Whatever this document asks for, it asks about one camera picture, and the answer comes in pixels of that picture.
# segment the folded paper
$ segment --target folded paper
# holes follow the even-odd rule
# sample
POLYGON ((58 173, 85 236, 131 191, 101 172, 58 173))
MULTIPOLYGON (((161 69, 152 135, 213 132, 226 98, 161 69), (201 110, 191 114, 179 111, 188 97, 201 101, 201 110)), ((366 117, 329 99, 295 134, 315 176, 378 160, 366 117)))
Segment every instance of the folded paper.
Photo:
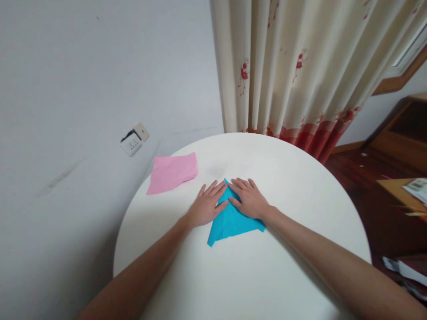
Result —
POLYGON ((181 183, 197 176, 197 159, 193 152, 187 156, 155 157, 147 194, 175 189, 181 183))
MULTIPOLYGON (((218 204, 227 201, 228 198, 236 198, 240 201, 240 197, 227 187, 225 193, 222 195, 218 204)), ((249 232, 252 230, 260 230, 264 232, 266 226, 259 219, 252 219, 243 215, 235 206, 228 203, 227 207, 220 212, 212 223, 210 230, 208 245, 213 246, 215 241, 225 239, 231 236, 237 236, 241 233, 249 232)))

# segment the window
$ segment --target window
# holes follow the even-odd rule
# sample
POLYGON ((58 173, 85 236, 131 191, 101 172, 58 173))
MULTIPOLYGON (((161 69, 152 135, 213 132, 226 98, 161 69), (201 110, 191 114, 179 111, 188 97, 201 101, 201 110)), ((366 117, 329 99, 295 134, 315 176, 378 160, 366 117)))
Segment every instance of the window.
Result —
POLYGON ((427 18, 400 56, 386 72, 373 96, 399 91, 427 60, 427 18))
POLYGON ((385 78, 401 76, 427 44, 427 18, 400 56, 387 71, 385 78))

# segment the forearm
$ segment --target forearm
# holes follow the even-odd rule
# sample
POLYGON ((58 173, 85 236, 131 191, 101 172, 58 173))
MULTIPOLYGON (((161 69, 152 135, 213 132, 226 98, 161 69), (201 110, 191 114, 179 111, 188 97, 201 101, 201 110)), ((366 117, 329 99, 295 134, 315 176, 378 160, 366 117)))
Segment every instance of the forearm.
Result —
POLYGON ((270 207, 262 219, 278 231, 355 314, 364 319, 426 319, 426 309, 353 253, 270 207))
POLYGON ((137 319, 192 228, 181 218, 115 277, 81 313, 85 319, 137 319))

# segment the hand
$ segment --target hand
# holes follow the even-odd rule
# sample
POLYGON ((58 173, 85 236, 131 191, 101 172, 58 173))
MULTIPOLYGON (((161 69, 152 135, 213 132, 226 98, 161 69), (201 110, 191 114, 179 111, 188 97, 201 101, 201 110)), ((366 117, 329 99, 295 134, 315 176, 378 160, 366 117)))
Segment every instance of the hand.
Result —
POLYGON ((255 219, 262 219, 263 215, 269 210, 270 205, 266 198, 260 193, 257 185, 252 179, 249 181, 240 178, 231 179, 233 184, 229 184, 233 190, 240 197, 242 203, 235 198, 229 198, 231 204, 240 210, 245 216, 255 219))
POLYGON ((206 184, 204 184, 196 200, 193 202, 188 212, 183 216, 190 227, 194 228, 211 222, 228 205, 228 201, 224 201, 216 206, 218 200, 227 189, 225 181, 222 181, 219 185, 217 185, 217 183, 218 182, 215 180, 206 191, 206 184))

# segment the switch plate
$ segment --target switch plate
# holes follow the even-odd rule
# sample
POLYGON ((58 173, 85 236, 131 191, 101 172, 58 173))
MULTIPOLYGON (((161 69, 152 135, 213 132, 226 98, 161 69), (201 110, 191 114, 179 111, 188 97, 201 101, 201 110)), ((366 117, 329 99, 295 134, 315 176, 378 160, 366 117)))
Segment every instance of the switch plate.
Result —
POLYGON ((141 138, 142 141, 146 141, 150 134, 148 133, 147 129, 142 125, 142 123, 138 123, 135 127, 133 127, 137 135, 141 138))
POLYGON ((129 156, 133 156, 142 146, 142 141, 135 133, 132 133, 130 136, 120 142, 120 146, 129 156))

